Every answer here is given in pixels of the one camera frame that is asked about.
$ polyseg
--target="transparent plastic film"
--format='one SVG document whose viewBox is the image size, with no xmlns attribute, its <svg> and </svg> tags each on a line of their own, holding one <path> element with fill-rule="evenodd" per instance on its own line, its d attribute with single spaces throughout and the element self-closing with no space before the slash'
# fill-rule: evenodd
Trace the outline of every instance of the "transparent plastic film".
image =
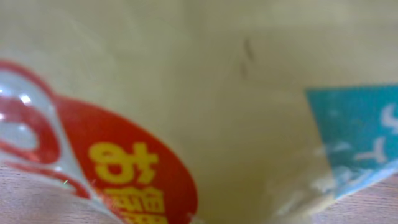
<svg viewBox="0 0 398 224">
<path fill-rule="evenodd" d="M 310 223 L 396 171 L 397 10 L 0 0 L 0 161 L 121 223 Z"/>
</svg>

